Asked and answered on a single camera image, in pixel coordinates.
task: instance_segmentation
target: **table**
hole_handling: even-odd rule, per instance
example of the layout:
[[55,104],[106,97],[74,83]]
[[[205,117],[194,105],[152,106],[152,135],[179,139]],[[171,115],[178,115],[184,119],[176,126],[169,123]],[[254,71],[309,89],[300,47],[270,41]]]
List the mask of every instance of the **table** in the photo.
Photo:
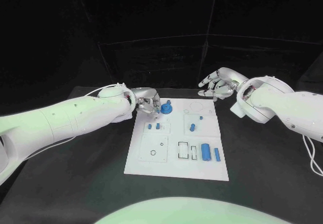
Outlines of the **table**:
[[[75,87],[70,98],[94,88]],[[201,98],[198,90],[159,89],[163,98]],[[91,224],[148,199],[201,197],[254,208],[296,224],[322,223],[323,178],[310,169],[302,135],[274,117],[267,124],[215,110],[230,182],[126,175],[135,118],[47,150],[26,163],[0,205],[0,223]],[[323,147],[315,142],[318,162]]]

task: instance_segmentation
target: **blue object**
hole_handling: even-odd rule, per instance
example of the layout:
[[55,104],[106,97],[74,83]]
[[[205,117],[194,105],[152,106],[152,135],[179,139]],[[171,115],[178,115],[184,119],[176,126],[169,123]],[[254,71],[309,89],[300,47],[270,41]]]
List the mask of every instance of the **blue object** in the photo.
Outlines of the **blue object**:
[[220,149],[214,148],[217,161],[221,162]]
[[194,132],[195,124],[191,124],[191,131]]
[[211,160],[211,145],[204,143],[201,149],[202,149],[202,159],[204,161],[210,161]]
[[171,105],[171,100],[168,100],[168,103],[162,105],[161,112],[163,114],[169,114],[169,113],[172,113],[172,111],[173,111],[173,107]]

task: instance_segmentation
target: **robotic hand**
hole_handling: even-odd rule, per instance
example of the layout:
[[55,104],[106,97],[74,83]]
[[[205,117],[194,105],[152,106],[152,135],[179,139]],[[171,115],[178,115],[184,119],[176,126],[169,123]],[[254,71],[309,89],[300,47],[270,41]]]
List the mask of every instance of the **robotic hand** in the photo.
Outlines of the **robotic hand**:
[[290,130],[323,142],[323,95],[295,92],[276,77],[248,79],[228,68],[217,70],[199,87],[208,83],[210,88],[199,91],[199,95],[214,97],[214,101],[230,97],[237,91],[231,111],[240,118],[247,115],[264,124],[277,115]]
[[[91,97],[97,90],[101,90],[99,96]],[[130,119],[137,104],[139,111],[152,115],[159,113],[156,89],[130,90],[124,84],[116,84],[97,90],[52,106],[0,117],[0,185],[39,149]]]

